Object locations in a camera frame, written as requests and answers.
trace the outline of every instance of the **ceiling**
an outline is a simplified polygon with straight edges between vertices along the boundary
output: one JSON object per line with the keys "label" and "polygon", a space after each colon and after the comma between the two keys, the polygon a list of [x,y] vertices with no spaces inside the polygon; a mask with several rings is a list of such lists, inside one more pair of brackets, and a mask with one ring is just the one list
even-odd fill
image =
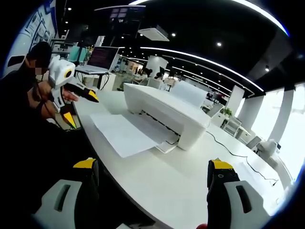
{"label": "ceiling", "polygon": [[[84,6],[84,1],[80,0],[57,0],[59,32],[63,34],[71,23],[86,23],[90,27],[94,9],[128,5],[131,2],[132,0],[86,0]],[[276,9],[271,7],[275,5],[272,1],[264,1],[264,4],[260,6]],[[204,82],[207,81],[211,86],[228,94],[234,85],[244,86],[246,97],[261,95],[264,92],[235,73],[210,62],[173,52],[143,50],[140,47],[174,50],[208,59],[247,77],[265,91],[286,86],[287,80],[284,79],[289,73],[284,71],[286,77],[279,77],[283,71],[279,71],[277,67],[284,59],[289,64],[286,63],[282,67],[293,65],[296,55],[293,48],[296,47],[290,48],[290,41],[284,32],[256,11],[231,0],[151,0],[142,5],[146,6],[146,11],[140,29],[157,24],[169,34],[170,41],[154,42],[139,34],[136,37],[122,34],[124,38],[117,36],[112,44],[116,47],[126,47],[120,49],[120,54],[145,60],[150,55],[161,56],[169,61],[168,69],[177,67],[187,71],[175,69],[182,76],[203,76],[207,79],[203,80]],[[294,24],[287,20],[283,11],[277,12],[285,16],[283,18],[290,26],[285,24],[287,30],[294,31]],[[289,48],[279,55],[278,51],[284,46]],[[270,64],[271,71],[267,73],[264,69]],[[273,84],[275,77],[283,80]],[[300,80],[303,80],[300,76],[293,77],[289,80],[289,85]]]}

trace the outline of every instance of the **window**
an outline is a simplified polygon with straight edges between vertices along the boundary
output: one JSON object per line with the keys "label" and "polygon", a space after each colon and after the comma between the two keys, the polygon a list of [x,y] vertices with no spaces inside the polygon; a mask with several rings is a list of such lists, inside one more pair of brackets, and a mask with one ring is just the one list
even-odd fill
{"label": "window", "polygon": [[273,130],[280,113],[283,96],[284,88],[266,93],[263,99],[262,106],[251,130],[264,140],[268,140]]}
{"label": "window", "polygon": [[305,83],[295,86],[291,113],[283,136],[280,158],[285,163],[293,179],[296,179],[304,162],[305,136]]}
{"label": "window", "polygon": [[239,104],[239,107],[237,108],[235,117],[238,117],[240,111],[242,110],[242,107],[243,107],[243,105],[244,105],[244,100],[245,100],[245,98],[243,98],[243,99],[241,100],[241,102],[240,102],[240,104]]}

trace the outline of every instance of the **laptop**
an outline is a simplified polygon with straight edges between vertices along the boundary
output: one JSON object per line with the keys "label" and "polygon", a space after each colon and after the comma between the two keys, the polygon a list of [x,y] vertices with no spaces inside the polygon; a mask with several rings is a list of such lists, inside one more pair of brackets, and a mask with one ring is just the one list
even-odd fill
{"label": "laptop", "polygon": [[117,47],[95,47],[88,64],[77,66],[75,70],[88,75],[108,73],[118,51]]}

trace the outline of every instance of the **black ceiling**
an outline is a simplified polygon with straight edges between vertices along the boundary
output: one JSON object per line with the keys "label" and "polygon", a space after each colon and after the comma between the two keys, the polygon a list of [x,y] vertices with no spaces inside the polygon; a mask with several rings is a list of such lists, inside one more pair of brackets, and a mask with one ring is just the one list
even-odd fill
{"label": "black ceiling", "polygon": [[[63,30],[69,29],[69,24],[74,22],[87,23],[90,27],[94,9],[115,5],[128,5],[130,2],[132,0],[67,0],[65,4],[65,1],[57,0],[59,32],[63,33]],[[268,7],[275,5],[272,1],[267,1],[264,4]],[[184,66],[183,69],[206,77],[232,90],[236,83],[223,76],[226,75],[248,88],[246,96],[252,94],[250,91],[256,95],[262,94],[255,86],[236,74],[208,62],[170,52],[141,50],[140,47],[164,48],[197,55],[222,64],[251,79],[248,73],[260,60],[279,30],[268,19],[256,11],[231,0],[151,0],[142,5],[146,5],[146,11],[140,29],[147,28],[152,24],[158,24],[167,33],[176,33],[176,37],[169,35],[169,42],[153,42],[139,35],[136,37],[124,36],[124,39],[117,36],[112,45],[126,47],[125,50],[120,50],[121,54],[124,51],[125,55],[128,54],[129,57],[135,56],[139,59],[143,57],[147,59],[149,55],[157,54],[169,61],[168,68],[172,66],[182,68]],[[72,10],[66,11],[64,14],[64,7],[71,7]],[[275,7],[275,9],[277,9],[280,15],[284,15],[280,8]],[[290,28],[294,30],[294,24],[290,21],[287,21],[287,24],[289,27],[286,24],[284,26],[288,30]],[[216,45],[217,42],[221,42],[222,46],[218,47]],[[176,57],[176,59],[164,57],[164,55]],[[216,72],[199,65],[196,66],[194,63],[211,68]],[[277,75],[277,73],[272,72],[273,70],[262,77],[263,79],[253,79],[253,81],[264,90],[272,90],[277,86],[285,86],[287,81],[284,80],[277,83],[276,86],[269,85],[272,83],[270,77],[273,78],[274,74]],[[183,74],[192,77],[189,73],[183,72]]]}

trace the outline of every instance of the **man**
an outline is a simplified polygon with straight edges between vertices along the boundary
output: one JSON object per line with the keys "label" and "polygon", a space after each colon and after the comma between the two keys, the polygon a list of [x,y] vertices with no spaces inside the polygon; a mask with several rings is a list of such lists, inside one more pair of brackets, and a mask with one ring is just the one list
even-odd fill
{"label": "man", "polygon": [[[50,46],[39,43],[18,71],[0,81],[2,167],[7,167],[10,191],[16,192],[12,201],[30,213],[37,211],[41,197],[67,169],[91,156],[82,131],[67,133],[46,121],[55,114],[47,100],[51,87],[48,82],[37,84],[35,76],[47,71],[50,58]],[[43,103],[33,99],[33,91]],[[67,91],[63,96],[77,100]]]}

